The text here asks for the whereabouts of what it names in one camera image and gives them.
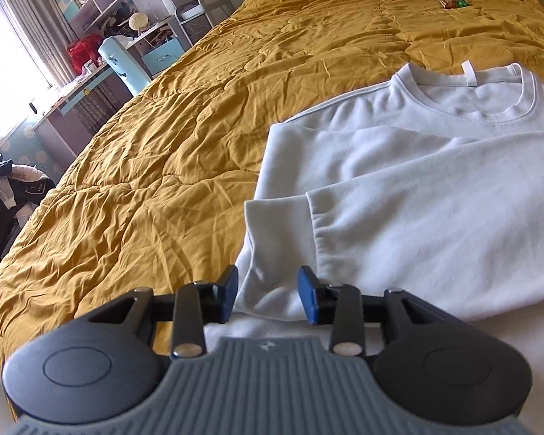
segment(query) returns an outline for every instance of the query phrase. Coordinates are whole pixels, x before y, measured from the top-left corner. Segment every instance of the white sweatshirt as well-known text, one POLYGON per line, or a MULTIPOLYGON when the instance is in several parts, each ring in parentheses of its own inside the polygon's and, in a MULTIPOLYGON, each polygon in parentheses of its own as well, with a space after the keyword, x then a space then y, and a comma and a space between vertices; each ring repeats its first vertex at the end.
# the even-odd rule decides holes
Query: white sweatshirt
MULTIPOLYGON (((212 344, 313 334, 279 322, 305 318, 303 264, 365 294, 402 287, 467 320, 544 301, 544 84, 516 63, 473 78, 408 64, 271 127, 245 216, 236 310, 250 316, 207 329, 212 344)), ((486 330, 537 359, 544 322, 528 320, 531 332, 503 319, 486 330)), ((536 368, 529 357, 535 382, 540 358, 536 368)), ((544 386, 534 389, 540 404, 526 412, 542 433, 544 386)))

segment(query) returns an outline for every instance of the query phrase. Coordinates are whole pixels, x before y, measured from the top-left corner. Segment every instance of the gray ribbed base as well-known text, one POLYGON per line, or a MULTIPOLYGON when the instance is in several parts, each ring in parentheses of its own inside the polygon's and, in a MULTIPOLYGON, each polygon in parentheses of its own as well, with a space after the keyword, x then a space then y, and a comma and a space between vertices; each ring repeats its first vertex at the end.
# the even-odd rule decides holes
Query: gray ribbed base
POLYGON ((516 418, 483 427, 419 419, 380 390, 367 364, 317 338, 223 339, 173 362, 157 390, 112 420, 55 426, 21 418, 11 435, 530 435, 516 418))

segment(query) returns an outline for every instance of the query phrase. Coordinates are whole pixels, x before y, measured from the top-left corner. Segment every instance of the mustard yellow duvet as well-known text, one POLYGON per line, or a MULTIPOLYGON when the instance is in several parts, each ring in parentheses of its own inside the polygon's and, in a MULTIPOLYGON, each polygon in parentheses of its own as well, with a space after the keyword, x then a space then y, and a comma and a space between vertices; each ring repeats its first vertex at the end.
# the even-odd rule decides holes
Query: mustard yellow duvet
POLYGON ((216 279, 241 248, 270 124, 407 61, 517 61, 544 80, 540 0, 468 1, 245 1, 103 127, 24 228, 0 265, 0 368, 134 287, 216 279))

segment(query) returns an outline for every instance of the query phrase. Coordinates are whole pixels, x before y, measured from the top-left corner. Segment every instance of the desk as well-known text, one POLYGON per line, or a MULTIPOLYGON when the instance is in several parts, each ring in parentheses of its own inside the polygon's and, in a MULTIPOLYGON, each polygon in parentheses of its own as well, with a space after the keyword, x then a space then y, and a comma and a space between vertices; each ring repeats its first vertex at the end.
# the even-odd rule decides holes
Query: desk
POLYGON ((182 39, 181 33, 183 29, 177 19, 170 16, 145 30, 126 44, 125 49, 147 75, 153 78, 173 65, 185 52, 184 47, 191 47, 187 39, 182 39))
POLYGON ((63 87, 60 90, 61 97, 38 116, 32 127, 38 139, 63 169, 73 163, 93 138, 92 132, 81 122, 73 107, 103 80, 107 82, 120 105, 132 98, 123 81, 104 63, 93 73, 63 87))

